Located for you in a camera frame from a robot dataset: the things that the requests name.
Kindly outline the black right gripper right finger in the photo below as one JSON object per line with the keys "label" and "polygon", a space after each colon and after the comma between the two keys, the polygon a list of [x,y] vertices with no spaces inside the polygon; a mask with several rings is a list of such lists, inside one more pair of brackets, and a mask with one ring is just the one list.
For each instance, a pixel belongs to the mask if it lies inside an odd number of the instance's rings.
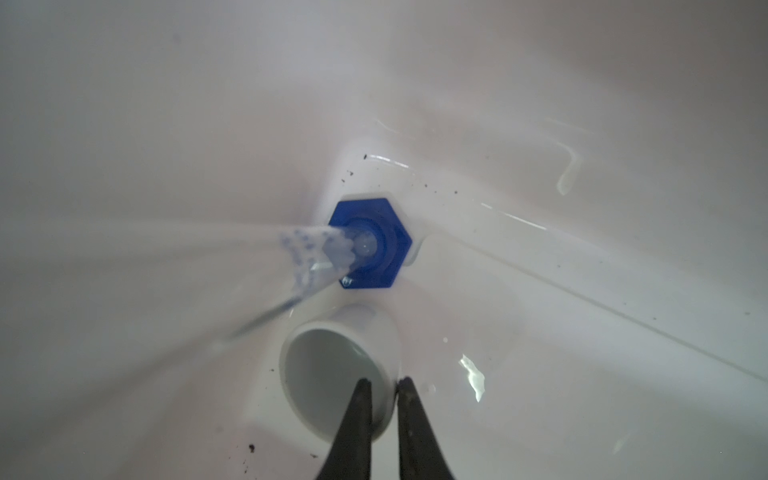
{"label": "black right gripper right finger", "polygon": [[399,473],[403,480],[453,480],[415,384],[397,384]]}

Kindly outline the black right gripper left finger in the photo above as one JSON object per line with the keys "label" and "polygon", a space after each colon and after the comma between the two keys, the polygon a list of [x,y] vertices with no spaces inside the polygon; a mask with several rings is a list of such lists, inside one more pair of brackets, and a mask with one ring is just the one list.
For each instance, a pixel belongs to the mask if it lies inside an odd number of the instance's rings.
{"label": "black right gripper left finger", "polygon": [[368,480],[373,433],[372,384],[360,379],[317,480]]}

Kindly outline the small white round cup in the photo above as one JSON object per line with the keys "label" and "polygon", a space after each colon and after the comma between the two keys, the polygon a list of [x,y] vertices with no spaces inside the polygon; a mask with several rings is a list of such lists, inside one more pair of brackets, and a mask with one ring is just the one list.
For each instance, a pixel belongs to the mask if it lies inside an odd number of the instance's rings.
{"label": "small white round cup", "polygon": [[296,327],[279,359],[281,384],[299,420],[319,438],[336,435],[357,382],[372,384],[373,438],[387,429],[402,371],[402,342],[384,309],[351,303]]}

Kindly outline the blue hexagonal cap needle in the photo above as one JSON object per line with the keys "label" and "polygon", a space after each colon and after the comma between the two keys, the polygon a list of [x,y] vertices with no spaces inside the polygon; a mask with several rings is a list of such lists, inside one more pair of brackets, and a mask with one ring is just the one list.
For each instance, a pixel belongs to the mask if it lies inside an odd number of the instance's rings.
{"label": "blue hexagonal cap needle", "polygon": [[27,219],[1,226],[1,351],[136,360],[263,323],[347,278],[390,286],[411,238],[384,198],[328,225]]}

